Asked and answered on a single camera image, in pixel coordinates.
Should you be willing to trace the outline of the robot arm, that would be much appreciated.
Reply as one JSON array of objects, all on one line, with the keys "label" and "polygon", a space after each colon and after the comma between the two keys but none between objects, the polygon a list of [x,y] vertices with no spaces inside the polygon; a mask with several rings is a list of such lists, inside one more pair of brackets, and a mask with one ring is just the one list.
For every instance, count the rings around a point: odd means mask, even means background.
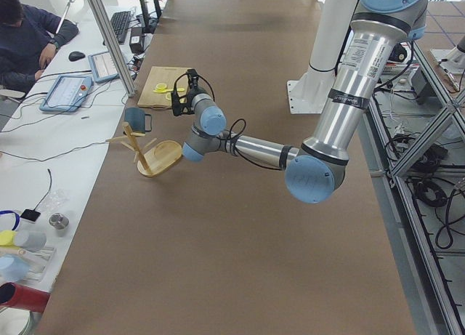
[{"label": "robot arm", "polygon": [[358,0],[350,26],[354,35],[313,135],[299,148],[236,134],[214,99],[198,86],[198,74],[187,71],[186,102],[171,93],[174,115],[195,120],[183,156],[201,161],[224,151],[261,161],[285,172],[288,191],[305,203],[320,203],[343,182],[349,161],[347,147],[394,46],[423,36],[428,0]]}]

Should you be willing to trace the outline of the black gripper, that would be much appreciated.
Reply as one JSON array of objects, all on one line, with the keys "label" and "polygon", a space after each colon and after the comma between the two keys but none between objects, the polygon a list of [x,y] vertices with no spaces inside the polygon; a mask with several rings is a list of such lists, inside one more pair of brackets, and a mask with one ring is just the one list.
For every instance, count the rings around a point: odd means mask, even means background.
[{"label": "black gripper", "polygon": [[191,89],[187,94],[179,97],[176,89],[171,92],[171,101],[173,102],[171,108],[174,116],[192,115],[194,114],[193,98],[197,95],[195,89]]}]

